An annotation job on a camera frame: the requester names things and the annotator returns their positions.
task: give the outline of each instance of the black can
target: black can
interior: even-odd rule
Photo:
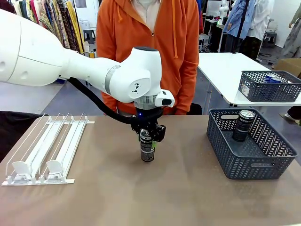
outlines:
[[[239,113],[238,121],[236,123],[232,138],[236,141],[243,142],[248,135],[254,118],[255,113],[248,110],[242,110]]]
[[[145,129],[140,131],[140,153],[143,161],[150,162],[155,158],[155,148],[153,147],[152,139]]]

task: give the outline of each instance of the orange hoodie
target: orange hoodie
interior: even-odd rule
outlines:
[[[161,88],[175,97],[174,108],[164,114],[186,114],[194,96],[198,66],[199,15],[195,0],[162,0],[154,33],[131,0],[103,0],[96,28],[98,57],[124,61],[133,47],[146,46],[161,54]],[[102,93],[104,103],[116,111],[135,114],[133,103],[119,102]]]

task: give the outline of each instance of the brown table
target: brown table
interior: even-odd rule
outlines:
[[[296,161],[279,180],[227,179],[206,136],[208,116],[165,116],[155,160],[140,160],[137,135],[107,116],[87,125],[72,185],[1,186],[0,225],[278,226],[301,222]],[[16,144],[18,147],[24,136]],[[4,180],[5,164],[0,164]]]

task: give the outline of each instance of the black basket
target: black basket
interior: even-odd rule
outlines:
[[[281,78],[281,83],[265,83],[267,74]],[[301,80],[284,71],[242,71],[238,90],[252,102],[294,102]]]
[[[240,108],[211,109],[207,136],[229,179],[278,179],[297,156],[294,148],[255,109],[244,142],[232,138]]]

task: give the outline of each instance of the white sticker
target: white sticker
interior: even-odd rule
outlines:
[[[246,97],[248,97],[249,92],[250,92],[250,88],[247,87],[245,84],[243,84],[242,87],[243,87],[243,88],[242,88],[242,91],[241,91],[241,92],[242,92]]]

